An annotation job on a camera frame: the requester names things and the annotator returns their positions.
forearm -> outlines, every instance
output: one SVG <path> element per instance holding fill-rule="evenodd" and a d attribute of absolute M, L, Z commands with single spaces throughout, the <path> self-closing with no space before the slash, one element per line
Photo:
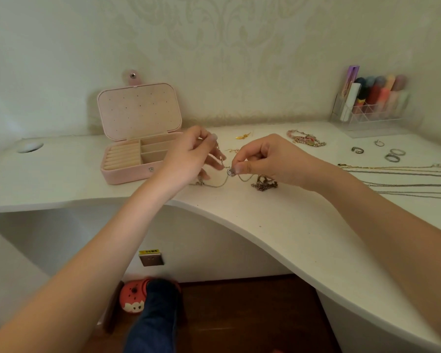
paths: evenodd
<path fill-rule="evenodd" d="M 441 230 L 333 167 L 318 192 L 387 268 L 441 334 Z"/>
<path fill-rule="evenodd" d="M 102 314 L 169 199 L 154 178 L 143 184 L 105 227 L 4 327 L 0 352 L 76 352 Z"/>

person's right hand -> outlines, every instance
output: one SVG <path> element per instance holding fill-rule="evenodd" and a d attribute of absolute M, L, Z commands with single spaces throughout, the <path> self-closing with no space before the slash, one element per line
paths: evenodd
<path fill-rule="evenodd" d="M 308 154 L 278 134 L 253 140 L 232 160 L 236 175 L 265 175 L 307 190 L 318 190 L 331 167 L 335 166 Z"/>

jeans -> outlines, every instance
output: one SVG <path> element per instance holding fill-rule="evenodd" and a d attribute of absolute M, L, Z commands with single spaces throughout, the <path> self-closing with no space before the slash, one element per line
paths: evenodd
<path fill-rule="evenodd" d="M 174 284 L 153 279 L 141 316 L 127 336 L 124 353 L 175 353 L 177 311 L 181 295 Z"/>

cartoon face on slipper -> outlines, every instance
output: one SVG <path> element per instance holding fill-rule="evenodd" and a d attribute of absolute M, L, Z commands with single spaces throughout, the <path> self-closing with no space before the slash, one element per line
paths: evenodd
<path fill-rule="evenodd" d="M 127 282 L 119 294 L 119 304 L 122 309 L 131 314 L 138 314 L 144 309 L 147 297 L 146 285 L 148 279 Z"/>

open jewelry box lid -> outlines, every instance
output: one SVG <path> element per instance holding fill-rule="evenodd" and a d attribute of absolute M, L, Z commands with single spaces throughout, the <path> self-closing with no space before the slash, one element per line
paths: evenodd
<path fill-rule="evenodd" d="M 103 90 L 98 108 L 104 133 L 114 141 L 166 134 L 182 125 L 175 90 L 167 83 Z"/>

